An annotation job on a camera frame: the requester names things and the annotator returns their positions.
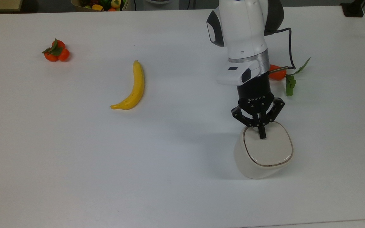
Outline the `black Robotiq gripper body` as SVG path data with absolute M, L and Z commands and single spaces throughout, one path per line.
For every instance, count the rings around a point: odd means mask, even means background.
M 257 76 L 237 86 L 239 95 L 237 116 L 243 116 L 242 110 L 250 115 L 263 113 L 272 116 L 275 113 L 274 96 L 271 92 L 269 72 Z

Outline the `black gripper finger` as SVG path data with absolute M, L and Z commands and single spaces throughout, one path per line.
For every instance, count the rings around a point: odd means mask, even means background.
M 271 102 L 262 102 L 260 111 L 260 139 L 266 139 L 265 126 L 274 122 L 284 105 L 285 102 L 279 97 L 274 97 Z
M 231 113 L 236 120 L 238 120 L 248 128 L 258 128 L 261 125 L 258 114 L 252 115 L 253 118 L 248 118 L 242 114 L 242 109 L 239 106 L 233 108 L 231 110 Z M 259 128 L 257 131 L 259 138 L 262 139 L 262 131 L 260 131 Z

